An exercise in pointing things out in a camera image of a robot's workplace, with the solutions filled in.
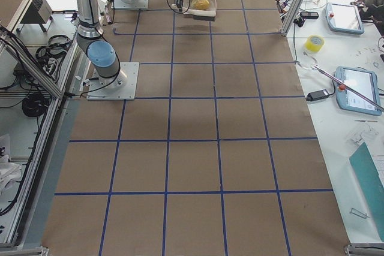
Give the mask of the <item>upper teach pendant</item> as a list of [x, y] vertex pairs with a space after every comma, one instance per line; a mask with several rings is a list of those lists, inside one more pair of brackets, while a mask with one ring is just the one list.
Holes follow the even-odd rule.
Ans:
[[325, 6], [325, 16], [331, 31], [355, 35], [365, 32], [358, 8], [354, 5], [329, 2]]

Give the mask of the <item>green cutting mat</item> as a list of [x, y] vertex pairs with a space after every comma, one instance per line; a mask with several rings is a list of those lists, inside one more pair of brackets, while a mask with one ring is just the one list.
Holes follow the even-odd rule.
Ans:
[[366, 143], [361, 144], [349, 158], [371, 217], [383, 241], [383, 183]]

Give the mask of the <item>grey electronics box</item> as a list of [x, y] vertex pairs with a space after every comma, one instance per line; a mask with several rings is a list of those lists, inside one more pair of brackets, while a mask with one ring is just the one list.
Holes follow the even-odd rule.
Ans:
[[47, 0], [32, 0], [16, 31], [21, 32], [25, 25], [38, 25], [47, 32], [53, 20], [52, 9]]

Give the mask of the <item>teach pendant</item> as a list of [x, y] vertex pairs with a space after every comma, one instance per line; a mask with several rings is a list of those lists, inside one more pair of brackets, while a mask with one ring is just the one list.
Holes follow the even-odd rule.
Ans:
[[[350, 88], [380, 105], [377, 76], [374, 71], [360, 68], [337, 67], [334, 76]], [[382, 112], [350, 90], [339, 90], [335, 93], [337, 103], [343, 110], [380, 116]]]
[[331, 31], [355, 35], [365, 32], [358, 8], [354, 5], [329, 2], [325, 6], [325, 16]]

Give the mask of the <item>lower teach pendant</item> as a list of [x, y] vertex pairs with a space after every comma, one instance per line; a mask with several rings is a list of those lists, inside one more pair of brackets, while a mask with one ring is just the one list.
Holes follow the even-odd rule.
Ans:
[[[377, 76], [374, 71], [360, 68], [337, 67], [334, 76], [350, 88], [380, 105]], [[343, 110], [380, 116], [382, 112], [350, 90], [339, 90], [335, 93], [337, 103]]]

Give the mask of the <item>yellow tape roll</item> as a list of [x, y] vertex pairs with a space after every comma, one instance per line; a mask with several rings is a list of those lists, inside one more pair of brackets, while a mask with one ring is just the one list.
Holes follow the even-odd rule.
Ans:
[[310, 35], [304, 44], [304, 48], [306, 52], [315, 54], [321, 50], [324, 43], [324, 38], [320, 35]]

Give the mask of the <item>yellow plastic potato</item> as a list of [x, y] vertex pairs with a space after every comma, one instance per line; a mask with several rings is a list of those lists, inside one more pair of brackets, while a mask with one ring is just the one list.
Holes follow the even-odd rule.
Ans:
[[194, 10], [207, 10], [210, 7], [208, 0], [192, 0], [191, 6]]

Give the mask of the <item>black power adapter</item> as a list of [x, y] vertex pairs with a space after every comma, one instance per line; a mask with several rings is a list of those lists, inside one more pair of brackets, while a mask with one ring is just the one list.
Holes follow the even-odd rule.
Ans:
[[332, 96], [334, 93], [330, 93], [327, 89], [321, 89], [318, 91], [312, 91], [307, 94], [305, 97], [305, 100], [308, 102], [314, 102], [314, 101], [320, 101], [325, 100]]

